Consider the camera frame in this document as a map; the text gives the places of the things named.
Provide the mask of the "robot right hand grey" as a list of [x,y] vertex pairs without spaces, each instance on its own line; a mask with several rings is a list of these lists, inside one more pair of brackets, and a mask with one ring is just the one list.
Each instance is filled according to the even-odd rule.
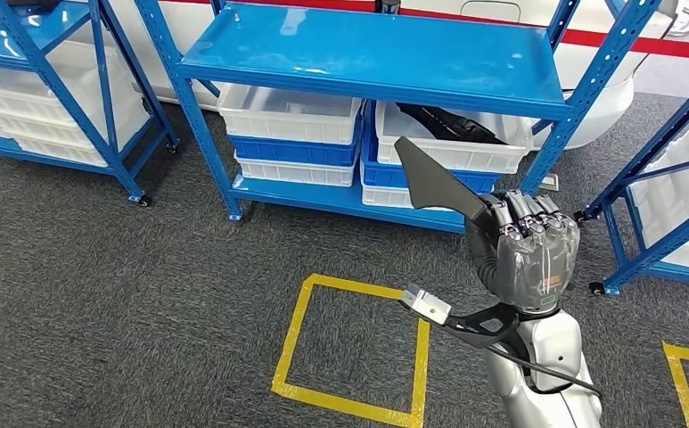
[[518,189],[480,196],[485,211],[465,221],[470,258],[487,290],[521,313],[559,308],[574,272],[578,225],[546,195]]

